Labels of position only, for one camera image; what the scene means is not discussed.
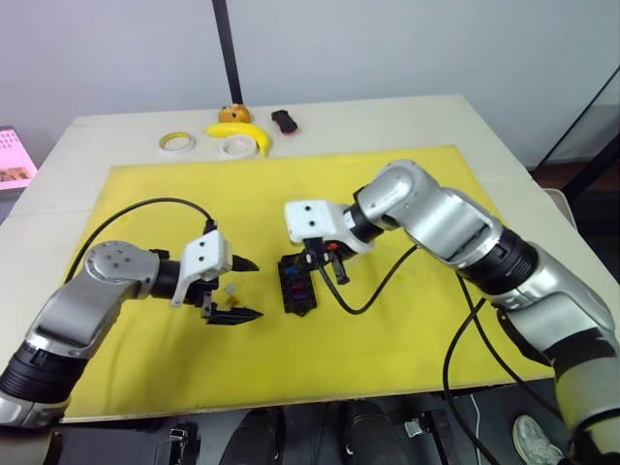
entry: toy fruit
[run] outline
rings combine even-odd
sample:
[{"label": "toy fruit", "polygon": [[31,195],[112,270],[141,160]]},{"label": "toy fruit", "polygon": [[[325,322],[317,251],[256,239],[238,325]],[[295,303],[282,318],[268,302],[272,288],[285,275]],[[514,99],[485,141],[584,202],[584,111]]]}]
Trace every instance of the toy fruit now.
[{"label": "toy fruit", "polygon": [[245,134],[256,141],[263,155],[271,145],[269,135],[261,128],[250,123],[215,123],[204,130],[213,138],[227,138],[233,134]]},{"label": "toy fruit", "polygon": [[250,110],[242,104],[224,105],[218,114],[220,123],[250,123],[252,115]]}]

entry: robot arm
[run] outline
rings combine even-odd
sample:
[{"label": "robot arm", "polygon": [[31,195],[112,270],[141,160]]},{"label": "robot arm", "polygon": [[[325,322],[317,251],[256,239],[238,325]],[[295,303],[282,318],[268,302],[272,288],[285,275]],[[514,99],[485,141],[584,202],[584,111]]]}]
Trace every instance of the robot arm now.
[{"label": "robot arm", "polygon": [[219,275],[257,269],[232,255],[217,230],[188,244],[180,262],[169,260],[166,251],[127,242],[93,247],[81,272],[46,302],[0,376],[0,425],[41,428],[62,418],[71,390],[127,299],[151,295],[175,307],[191,303],[216,325],[258,318],[261,314],[251,309],[224,312],[211,303]]},{"label": "robot arm", "polygon": [[402,228],[421,248],[475,284],[498,309],[502,327],[526,357],[551,365],[577,458],[619,451],[620,349],[603,301],[540,246],[523,241],[480,205],[440,187],[419,165],[385,166],[350,206],[287,203],[293,242],[309,266],[367,253],[385,230]]}]

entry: yellow banana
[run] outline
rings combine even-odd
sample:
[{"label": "yellow banana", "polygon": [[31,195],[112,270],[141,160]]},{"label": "yellow banana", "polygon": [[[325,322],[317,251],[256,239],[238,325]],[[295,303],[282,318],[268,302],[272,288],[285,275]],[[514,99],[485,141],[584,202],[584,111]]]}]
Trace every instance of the yellow banana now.
[{"label": "yellow banana", "polygon": [[204,132],[213,138],[226,138],[233,134],[245,134],[250,136],[256,141],[263,156],[266,155],[267,149],[271,145],[269,135],[263,129],[251,123],[215,123],[206,128]]}]

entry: sneaker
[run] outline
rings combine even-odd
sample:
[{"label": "sneaker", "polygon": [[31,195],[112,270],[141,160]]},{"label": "sneaker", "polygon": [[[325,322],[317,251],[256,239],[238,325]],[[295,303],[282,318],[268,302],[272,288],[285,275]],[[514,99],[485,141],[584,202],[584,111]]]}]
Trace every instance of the sneaker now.
[{"label": "sneaker", "polygon": [[521,415],[512,425],[514,448],[527,465],[557,465],[564,458],[551,444],[541,426],[529,415]]}]

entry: yellow board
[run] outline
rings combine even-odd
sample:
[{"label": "yellow board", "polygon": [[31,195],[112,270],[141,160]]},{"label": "yellow board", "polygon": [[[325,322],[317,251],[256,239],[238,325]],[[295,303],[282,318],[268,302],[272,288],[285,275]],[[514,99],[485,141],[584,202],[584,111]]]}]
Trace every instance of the yellow board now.
[{"label": "yellow board", "polygon": [[[84,237],[132,202],[160,196],[197,202],[218,221],[233,252],[261,267],[224,275],[214,301],[223,303],[224,286],[234,283],[240,304],[264,316],[239,326],[205,325],[198,308],[170,308],[153,298],[125,303],[76,386],[68,419],[440,389],[446,349],[468,310],[454,274],[426,252],[416,251],[363,315],[345,313],[318,275],[313,279],[319,306],[304,318],[285,314],[280,296],[276,264],[283,254],[300,250],[287,236],[284,203],[350,203],[354,191],[400,158],[415,160],[442,185],[498,213],[453,146],[112,169]],[[123,216],[99,239],[168,249],[178,259],[202,226],[203,218],[190,208],[155,204]],[[387,232],[376,242],[374,252],[346,262],[352,281],[340,290],[353,306],[365,302],[411,246],[402,231]],[[549,376],[545,367],[520,355],[490,306],[480,317],[517,373],[525,379]],[[450,379],[455,387],[511,380],[473,327],[457,346]]]}]

